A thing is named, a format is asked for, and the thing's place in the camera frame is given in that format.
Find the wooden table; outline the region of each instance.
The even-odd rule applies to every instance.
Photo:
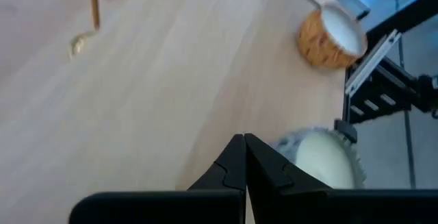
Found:
[[[273,142],[342,115],[344,72],[296,50],[308,0],[105,2],[77,58],[86,5],[0,82],[2,223],[65,223],[99,191],[186,189],[235,133]]]

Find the tile floor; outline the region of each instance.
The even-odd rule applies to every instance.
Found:
[[[348,0],[338,1],[353,14],[359,12]],[[402,7],[407,1],[398,0],[398,4]],[[365,30],[373,28],[396,11],[396,0],[362,2],[372,9],[361,22]],[[414,76],[438,75],[438,16],[403,34],[401,50],[408,73]],[[399,48],[394,47],[388,57],[400,65],[398,52]],[[368,188],[438,188],[438,120],[415,108],[407,116],[412,140],[412,175],[409,173],[403,112],[355,125]]]

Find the wooden surface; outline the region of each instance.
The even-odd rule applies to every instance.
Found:
[[[44,40],[29,31],[39,45],[0,81],[2,223],[65,223],[98,191],[186,189],[235,133],[273,142],[342,115],[343,71],[296,49],[307,0],[104,1],[70,61],[87,2]]]

